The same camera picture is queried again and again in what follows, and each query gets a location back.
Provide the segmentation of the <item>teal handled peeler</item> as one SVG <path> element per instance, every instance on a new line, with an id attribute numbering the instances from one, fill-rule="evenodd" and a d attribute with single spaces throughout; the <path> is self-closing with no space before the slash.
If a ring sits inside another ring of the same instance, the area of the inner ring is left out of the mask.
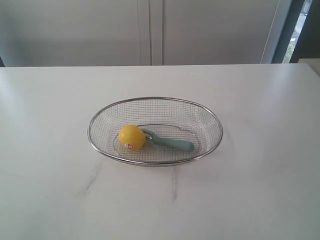
<path id="1" fill-rule="evenodd" d="M 189 141 L 176 140 L 158 137 L 154 132 L 148 129 L 142 129 L 143 133 L 150 136 L 152 142 L 156 145 L 168 147 L 171 149 L 183 151 L 183 152 L 192 152 L 195 148 L 194 144 Z"/>

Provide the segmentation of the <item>yellow lemon with sticker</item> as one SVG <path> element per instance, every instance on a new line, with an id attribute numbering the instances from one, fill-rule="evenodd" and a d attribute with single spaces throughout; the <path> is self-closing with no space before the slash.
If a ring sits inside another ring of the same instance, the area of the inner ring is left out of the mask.
<path id="1" fill-rule="evenodd" d="M 138 126 L 126 125 L 120 130 L 118 140 L 127 150 L 137 151 L 145 145 L 146 136 Z"/>

